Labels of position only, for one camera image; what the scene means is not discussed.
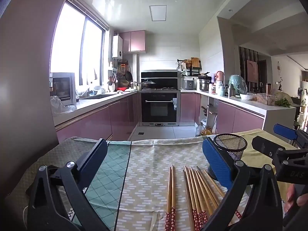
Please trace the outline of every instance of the screw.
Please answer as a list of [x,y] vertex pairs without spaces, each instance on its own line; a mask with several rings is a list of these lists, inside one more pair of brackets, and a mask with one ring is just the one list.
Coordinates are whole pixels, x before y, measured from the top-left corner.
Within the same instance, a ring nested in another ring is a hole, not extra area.
[[268,171],[271,171],[271,170],[272,170],[272,167],[271,167],[270,165],[266,164],[266,165],[265,165],[265,169],[268,170]]
[[39,171],[44,171],[46,169],[46,166],[45,165],[40,166],[38,169],[39,169]]
[[238,167],[242,167],[244,166],[244,163],[241,160],[238,160],[235,162],[235,165],[237,165]]
[[75,165],[75,163],[73,161],[69,161],[68,163],[66,163],[67,167],[73,167]]

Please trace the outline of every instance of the water heater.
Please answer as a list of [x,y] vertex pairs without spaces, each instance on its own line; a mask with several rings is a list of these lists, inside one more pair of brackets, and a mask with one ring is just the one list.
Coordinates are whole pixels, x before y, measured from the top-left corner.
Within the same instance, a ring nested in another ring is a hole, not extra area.
[[120,36],[112,37],[112,57],[118,60],[123,59],[123,39]]

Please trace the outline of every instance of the tile floor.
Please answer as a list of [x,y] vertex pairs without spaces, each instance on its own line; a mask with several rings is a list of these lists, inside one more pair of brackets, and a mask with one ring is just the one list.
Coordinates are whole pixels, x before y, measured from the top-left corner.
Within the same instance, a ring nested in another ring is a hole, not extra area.
[[148,139],[179,139],[195,137],[196,128],[194,126],[175,126],[175,127],[150,127],[138,126],[133,133],[130,141],[140,141]]

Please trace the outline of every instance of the patterned tablecloth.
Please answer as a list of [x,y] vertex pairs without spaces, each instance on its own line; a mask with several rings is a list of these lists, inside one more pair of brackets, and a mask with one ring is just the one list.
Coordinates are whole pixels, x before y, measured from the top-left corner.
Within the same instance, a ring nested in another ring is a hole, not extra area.
[[[238,134],[248,142],[242,157],[248,166],[262,167],[264,164],[271,164],[270,158],[252,149],[251,141],[255,136],[272,140],[286,149],[294,149],[262,130]],[[38,167],[42,164],[62,167],[67,161],[77,160],[83,152],[91,150],[95,142],[97,141],[78,137],[66,139],[27,169],[16,188],[5,199],[17,220],[27,220],[26,206],[29,199],[25,191],[33,182]],[[202,152],[202,142],[203,137],[109,142],[106,158],[91,185],[85,189],[86,197],[110,230],[164,230],[168,169],[174,165],[176,230],[190,230],[183,169],[185,165],[194,169],[196,166],[207,169],[209,164]],[[288,185],[278,185],[284,200]],[[214,186],[212,189],[221,200]],[[60,193],[70,219],[78,223],[64,190],[61,189]],[[244,194],[238,208],[240,213],[243,213],[247,200],[248,195]],[[232,222],[236,221],[238,219],[234,216]]]

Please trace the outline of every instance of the yellow tablecloth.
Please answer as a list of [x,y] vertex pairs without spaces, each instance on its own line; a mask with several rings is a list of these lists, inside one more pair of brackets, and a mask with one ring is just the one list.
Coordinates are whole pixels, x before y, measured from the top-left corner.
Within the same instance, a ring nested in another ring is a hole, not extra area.
[[[247,148],[243,152],[243,156],[242,156],[241,160],[244,163],[246,163],[248,166],[251,166],[251,167],[263,167],[264,164],[269,164],[269,165],[272,166],[272,168],[274,169],[274,172],[275,172],[275,167],[274,167],[274,165],[272,165],[272,159],[267,157],[264,154],[261,154],[260,152],[254,150],[252,148],[251,142],[252,142],[252,139],[256,136],[261,136],[261,137],[268,139],[268,140],[270,140],[274,143],[277,143],[277,144],[285,147],[285,149],[296,149],[292,145],[286,143],[285,141],[279,139],[278,137],[273,136],[272,134],[269,134],[268,132],[263,131],[261,129],[254,129],[254,130],[235,133],[235,134],[245,138],[245,140],[248,143]],[[290,185],[289,183],[278,182],[280,196],[281,196],[281,199],[283,199],[284,201],[285,201],[285,197],[286,197],[286,191],[287,191],[289,185]]]

